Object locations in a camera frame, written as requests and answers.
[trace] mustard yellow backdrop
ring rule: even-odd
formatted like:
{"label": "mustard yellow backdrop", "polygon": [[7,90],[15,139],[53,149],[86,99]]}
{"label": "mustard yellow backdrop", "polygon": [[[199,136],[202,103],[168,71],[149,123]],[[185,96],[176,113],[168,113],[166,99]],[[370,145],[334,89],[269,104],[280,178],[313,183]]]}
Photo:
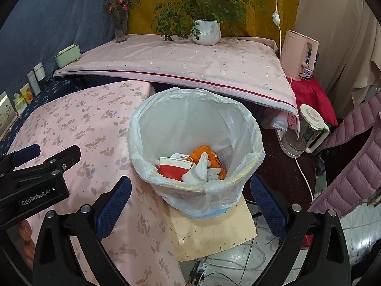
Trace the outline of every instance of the mustard yellow backdrop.
{"label": "mustard yellow backdrop", "polygon": [[[131,10],[128,18],[128,33],[150,34],[155,33],[155,26],[151,26],[154,19],[153,10],[156,3],[164,0],[142,0],[141,5]],[[293,29],[296,19],[299,0],[278,0],[278,11],[281,16],[282,38],[287,29]],[[248,9],[246,14],[246,29],[241,35],[257,36],[276,40],[279,45],[279,31],[272,22],[272,13],[276,7],[276,0],[263,0],[264,11],[256,8]]]}

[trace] gray-blue fabric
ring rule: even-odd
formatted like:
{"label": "gray-blue fabric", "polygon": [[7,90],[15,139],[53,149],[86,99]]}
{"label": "gray-blue fabric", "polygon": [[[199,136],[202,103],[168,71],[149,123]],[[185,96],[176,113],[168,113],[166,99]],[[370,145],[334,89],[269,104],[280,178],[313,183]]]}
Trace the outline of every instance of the gray-blue fabric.
{"label": "gray-blue fabric", "polygon": [[55,56],[71,44],[81,52],[115,37],[105,0],[19,0],[0,30],[0,93],[10,99],[42,62],[47,76]]}

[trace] ribbed white pot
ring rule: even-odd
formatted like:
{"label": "ribbed white pot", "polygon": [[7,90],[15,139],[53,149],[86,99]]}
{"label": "ribbed white pot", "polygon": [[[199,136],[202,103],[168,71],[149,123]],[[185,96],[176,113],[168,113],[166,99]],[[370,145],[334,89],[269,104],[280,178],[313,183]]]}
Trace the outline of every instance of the ribbed white pot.
{"label": "ribbed white pot", "polygon": [[216,21],[196,20],[198,25],[194,28],[199,29],[199,39],[192,34],[192,40],[200,45],[214,45],[221,39],[220,23]]}

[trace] blue gripper pad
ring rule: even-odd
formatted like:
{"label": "blue gripper pad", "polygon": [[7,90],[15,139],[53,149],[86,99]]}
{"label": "blue gripper pad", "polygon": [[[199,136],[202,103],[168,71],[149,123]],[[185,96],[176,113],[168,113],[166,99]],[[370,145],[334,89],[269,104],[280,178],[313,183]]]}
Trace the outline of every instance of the blue gripper pad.
{"label": "blue gripper pad", "polygon": [[17,151],[12,157],[12,165],[19,167],[32,159],[37,158],[41,153],[41,149],[38,144],[30,145],[20,151]]}
{"label": "blue gripper pad", "polygon": [[287,236],[287,218],[262,180],[256,175],[250,181],[250,191],[269,225],[271,233],[284,240]]}
{"label": "blue gripper pad", "polygon": [[98,215],[95,235],[99,241],[111,234],[124,206],[131,196],[131,191],[131,180],[125,177]]}

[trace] white plastic bag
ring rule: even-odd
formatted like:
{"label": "white plastic bag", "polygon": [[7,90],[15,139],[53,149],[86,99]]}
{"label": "white plastic bag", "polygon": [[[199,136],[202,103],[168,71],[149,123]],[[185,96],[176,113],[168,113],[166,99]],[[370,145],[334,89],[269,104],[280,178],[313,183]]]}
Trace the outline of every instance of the white plastic bag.
{"label": "white plastic bag", "polygon": [[[172,88],[136,108],[128,131],[130,158],[138,175],[166,202],[194,219],[223,214],[262,163],[262,134],[241,103],[203,89]],[[209,146],[227,169],[224,180],[202,186],[160,175],[159,158]]]}

